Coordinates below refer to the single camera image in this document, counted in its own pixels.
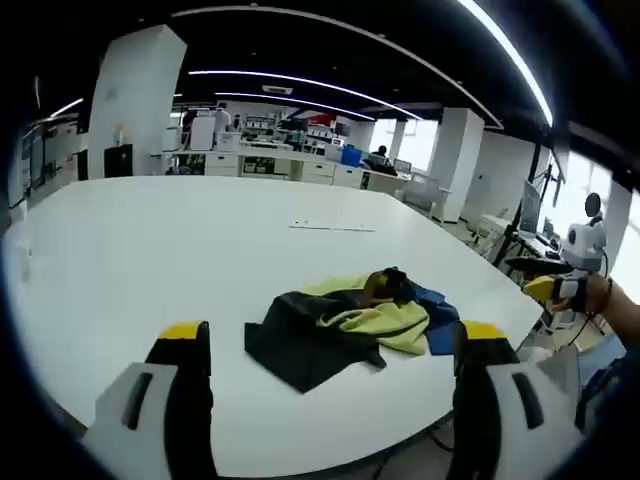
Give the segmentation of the person's right hand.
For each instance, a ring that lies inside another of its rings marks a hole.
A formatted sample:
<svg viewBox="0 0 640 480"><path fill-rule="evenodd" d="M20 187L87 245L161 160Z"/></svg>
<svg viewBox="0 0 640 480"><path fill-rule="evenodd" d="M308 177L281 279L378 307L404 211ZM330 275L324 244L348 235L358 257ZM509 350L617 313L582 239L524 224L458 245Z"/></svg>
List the person's right hand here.
<svg viewBox="0 0 640 480"><path fill-rule="evenodd" d="M561 293L552 300L552 310L571 310L585 315L602 313L609 302L613 281L599 274L591 274L561 281Z"/></svg>

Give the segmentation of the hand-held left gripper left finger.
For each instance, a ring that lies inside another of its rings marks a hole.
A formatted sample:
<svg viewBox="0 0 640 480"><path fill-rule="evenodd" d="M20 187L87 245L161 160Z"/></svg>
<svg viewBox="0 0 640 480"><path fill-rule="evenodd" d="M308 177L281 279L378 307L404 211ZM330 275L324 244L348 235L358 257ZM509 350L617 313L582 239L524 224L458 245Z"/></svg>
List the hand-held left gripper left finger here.
<svg viewBox="0 0 640 480"><path fill-rule="evenodd" d="M117 479L216 479L210 330L165 329L95 403L82 444Z"/></svg>

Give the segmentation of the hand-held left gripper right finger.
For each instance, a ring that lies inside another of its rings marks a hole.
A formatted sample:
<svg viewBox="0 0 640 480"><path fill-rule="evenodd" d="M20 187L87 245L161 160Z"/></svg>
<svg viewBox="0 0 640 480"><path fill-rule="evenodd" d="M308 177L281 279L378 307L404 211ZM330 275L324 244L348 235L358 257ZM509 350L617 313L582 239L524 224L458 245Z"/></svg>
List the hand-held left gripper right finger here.
<svg viewBox="0 0 640 480"><path fill-rule="evenodd" d="M581 443L571 397L496 326L460 323L454 375L454 479L546 479Z"/></svg>

